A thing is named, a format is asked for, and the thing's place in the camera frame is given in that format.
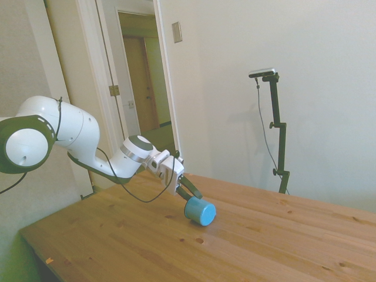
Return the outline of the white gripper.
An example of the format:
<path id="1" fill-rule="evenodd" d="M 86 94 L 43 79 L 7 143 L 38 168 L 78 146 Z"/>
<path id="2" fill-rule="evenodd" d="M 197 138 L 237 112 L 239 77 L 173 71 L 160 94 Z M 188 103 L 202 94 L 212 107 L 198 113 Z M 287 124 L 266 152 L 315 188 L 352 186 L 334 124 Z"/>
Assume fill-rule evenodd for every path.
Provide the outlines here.
<path id="1" fill-rule="evenodd" d="M 167 188 L 167 191 L 172 194 L 178 194 L 181 196 L 185 201 L 189 201 L 192 196 L 188 194 L 182 187 L 179 187 L 179 183 L 187 188 L 190 193 L 198 198 L 201 199 L 203 195 L 201 192 L 195 187 L 195 185 L 184 175 L 184 167 L 183 165 L 173 156 L 169 156 L 166 160 L 162 161 L 160 165 L 160 178 L 162 181 L 162 185 Z"/>

